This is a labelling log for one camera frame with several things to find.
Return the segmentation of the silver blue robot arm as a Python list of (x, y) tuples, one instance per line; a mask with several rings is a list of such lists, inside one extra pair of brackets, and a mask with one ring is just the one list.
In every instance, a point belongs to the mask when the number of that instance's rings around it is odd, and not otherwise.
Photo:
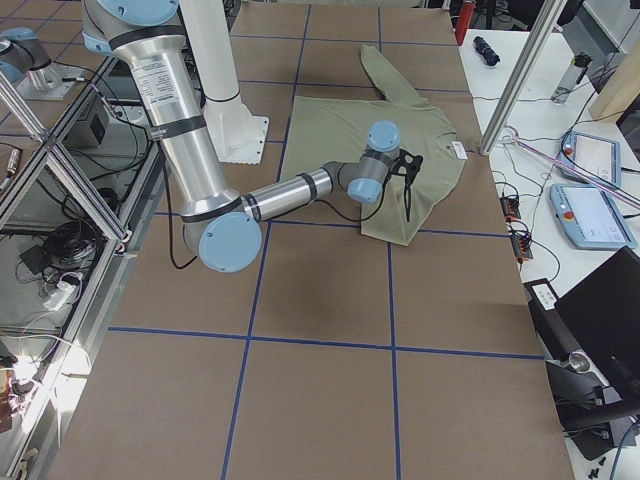
[(260, 223), (334, 190), (380, 206), (387, 183), (412, 183), (422, 160), (376, 122), (354, 163), (329, 162), (250, 193), (227, 182), (225, 160), (257, 160), (268, 119), (244, 105), (224, 7), (219, 1), (86, 1), (86, 46), (125, 62), (184, 199), (183, 237), (208, 268), (246, 268), (262, 245)]

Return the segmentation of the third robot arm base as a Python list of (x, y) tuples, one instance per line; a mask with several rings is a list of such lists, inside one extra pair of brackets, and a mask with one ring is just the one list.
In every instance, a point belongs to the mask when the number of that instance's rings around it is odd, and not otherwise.
[(79, 79), (82, 67), (57, 65), (29, 28), (1, 32), (1, 72), (28, 100), (61, 101)]

